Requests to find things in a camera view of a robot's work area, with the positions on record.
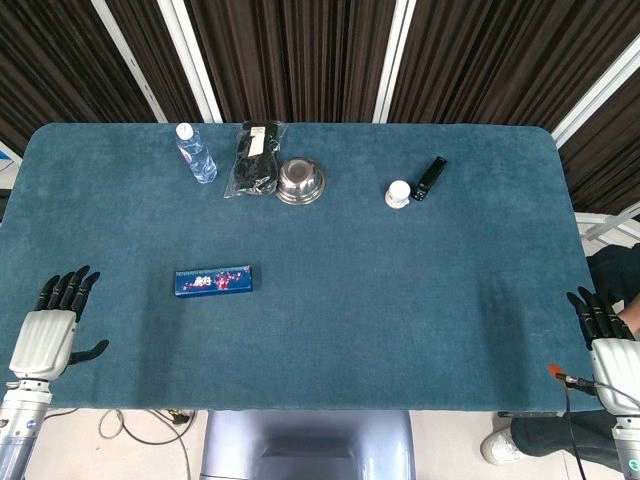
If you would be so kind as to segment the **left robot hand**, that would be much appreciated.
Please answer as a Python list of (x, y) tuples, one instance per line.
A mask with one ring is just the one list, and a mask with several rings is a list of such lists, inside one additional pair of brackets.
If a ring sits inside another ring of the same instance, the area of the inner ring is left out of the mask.
[(85, 265), (42, 286), (33, 310), (21, 326), (9, 370), (20, 380), (51, 382), (69, 366), (88, 362), (104, 353), (103, 339), (89, 350), (73, 349), (79, 322), (100, 273)]

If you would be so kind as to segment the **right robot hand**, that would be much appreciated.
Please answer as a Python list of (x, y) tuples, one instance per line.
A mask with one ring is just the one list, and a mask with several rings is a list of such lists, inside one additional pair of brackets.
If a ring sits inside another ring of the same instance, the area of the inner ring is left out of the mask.
[(567, 292), (589, 352), (594, 390), (614, 416), (639, 416), (639, 341), (599, 295), (584, 287)]

